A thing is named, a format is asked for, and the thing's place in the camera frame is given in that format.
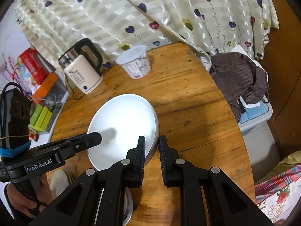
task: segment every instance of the orange lid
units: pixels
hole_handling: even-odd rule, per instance
[[[53,87],[55,84],[56,80],[58,79],[58,76],[51,72],[45,80],[42,82],[41,86],[38,88],[38,90],[33,94],[32,98],[33,101],[36,104],[39,104],[41,102],[40,99],[35,99],[35,98],[45,98],[50,89]]]

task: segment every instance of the metal screw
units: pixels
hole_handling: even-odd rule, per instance
[[[86,175],[91,176],[95,173],[95,170],[92,168],[89,168],[88,170],[86,170]]]
[[[221,169],[219,169],[218,167],[212,167],[211,171],[215,174],[218,174],[221,171]]]
[[[176,159],[176,163],[179,165],[183,165],[185,163],[185,160],[183,160],[182,158],[178,158]]]
[[[123,159],[122,161],[121,161],[121,164],[122,165],[128,165],[128,164],[130,164],[131,163],[131,160],[129,160],[129,159]]]

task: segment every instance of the kettle handle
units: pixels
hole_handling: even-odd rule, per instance
[[[92,51],[92,53],[97,57],[98,59],[98,64],[95,65],[94,62],[91,60],[91,58],[89,57],[89,55],[82,50],[83,46],[87,46],[88,48],[90,48],[90,50]],[[73,48],[75,49],[75,51],[80,55],[83,55],[88,62],[90,63],[90,65],[93,67],[93,69],[95,69],[95,71],[101,76],[102,73],[100,71],[100,67],[102,66],[103,63],[103,58],[100,54],[100,52],[97,50],[96,46],[94,45],[94,43],[89,39],[89,38],[84,38],[79,40],[77,43],[74,44]]]

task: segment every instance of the striped brown fabric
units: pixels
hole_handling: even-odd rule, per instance
[[[239,122],[239,97],[242,96],[247,104],[258,103],[269,90],[267,72],[241,53],[218,53],[211,61],[210,75]]]

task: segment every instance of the brown wooden wall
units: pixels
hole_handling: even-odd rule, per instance
[[[280,156],[301,149],[301,24],[286,0],[272,0],[280,30],[269,34],[262,66],[269,73],[273,116],[268,122]]]

